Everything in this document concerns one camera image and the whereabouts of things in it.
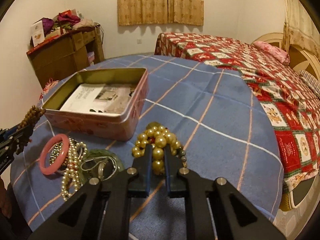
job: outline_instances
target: purple fabric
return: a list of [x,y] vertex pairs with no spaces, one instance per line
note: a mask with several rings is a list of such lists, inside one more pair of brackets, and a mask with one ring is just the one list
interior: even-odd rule
[[42,18],[41,21],[42,21],[44,35],[47,35],[50,32],[50,30],[54,24],[54,21],[49,18]]
[[73,26],[76,23],[80,22],[81,19],[76,15],[69,15],[69,14],[64,15],[62,13],[59,13],[58,21],[59,22],[69,22]]

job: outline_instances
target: metal bolt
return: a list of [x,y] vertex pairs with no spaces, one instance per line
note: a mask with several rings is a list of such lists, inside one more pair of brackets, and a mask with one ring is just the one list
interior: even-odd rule
[[223,177],[217,178],[217,183],[221,186],[225,185],[227,183],[227,180]]
[[134,167],[128,168],[127,169],[127,173],[130,174],[130,175],[134,175],[134,174],[137,173],[137,169],[134,168]]
[[99,179],[98,178],[91,178],[89,180],[90,185],[97,185],[99,183]]
[[189,173],[189,169],[188,168],[180,168],[179,172],[183,175],[187,175]]

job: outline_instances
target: pink bangle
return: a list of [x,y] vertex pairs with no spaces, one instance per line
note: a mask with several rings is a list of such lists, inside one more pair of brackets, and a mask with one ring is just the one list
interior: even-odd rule
[[[52,163],[50,166],[45,167],[44,163],[45,163],[45,158],[48,154],[48,152],[50,151],[50,149],[56,144],[61,142],[63,143],[62,145],[62,150],[60,151],[59,155],[57,156],[56,160],[54,161],[54,163]],[[68,150],[69,150],[69,138],[68,136],[66,136],[65,134],[57,134],[56,136],[52,137],[47,143],[46,145],[43,147],[43,150],[41,152],[40,155],[40,159],[39,159],[39,167],[41,172],[44,175],[50,175],[55,173],[63,164],[67,154],[68,154]]]

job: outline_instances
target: pink pillow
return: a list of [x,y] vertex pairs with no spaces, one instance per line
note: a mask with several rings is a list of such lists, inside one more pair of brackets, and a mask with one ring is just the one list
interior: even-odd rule
[[261,50],[263,52],[270,54],[276,60],[278,60],[281,64],[285,66],[289,66],[290,57],[289,57],[289,54],[286,53],[284,50],[279,49],[278,47],[272,46],[271,44],[266,43],[264,41],[255,41],[253,43],[253,46],[258,50]]

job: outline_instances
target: blue plaid bedsheet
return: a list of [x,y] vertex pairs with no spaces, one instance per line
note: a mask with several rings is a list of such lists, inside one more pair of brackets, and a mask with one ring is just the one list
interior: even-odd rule
[[[63,204],[61,176],[44,176],[37,160],[55,134],[68,133],[88,149],[109,148],[130,167],[137,134],[157,121],[187,144],[188,167],[209,179],[223,176],[273,221],[281,200],[283,168],[268,117],[237,71],[165,56],[113,58],[87,69],[145,67],[149,93],[133,138],[117,142],[52,127],[43,116],[32,142],[11,166],[11,183],[22,214],[35,230]],[[66,80],[60,81],[44,101]],[[183,199],[169,199],[163,178],[150,197],[133,199],[129,239],[186,239]]]

